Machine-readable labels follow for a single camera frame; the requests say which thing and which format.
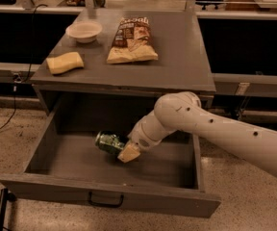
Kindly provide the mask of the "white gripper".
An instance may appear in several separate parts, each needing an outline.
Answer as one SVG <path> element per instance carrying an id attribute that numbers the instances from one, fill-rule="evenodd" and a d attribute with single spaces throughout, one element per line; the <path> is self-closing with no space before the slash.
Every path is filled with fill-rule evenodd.
<path id="1" fill-rule="evenodd" d="M 175 129 L 163 126 L 154 112 L 150 112 L 136 123 L 128 135 L 129 141 L 117 159 L 123 163 L 131 162 L 140 155 L 140 151 L 147 151 L 157 146 L 174 132 Z"/>

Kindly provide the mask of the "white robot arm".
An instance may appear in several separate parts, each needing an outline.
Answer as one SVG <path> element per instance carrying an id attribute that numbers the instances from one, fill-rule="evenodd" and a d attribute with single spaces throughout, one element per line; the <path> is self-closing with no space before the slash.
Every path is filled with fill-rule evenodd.
<path id="1" fill-rule="evenodd" d="M 176 131 L 204 138 L 277 178 L 277 131 L 214 115 L 187 91 L 160 97 L 130 132 L 118 159 L 128 163 Z"/>

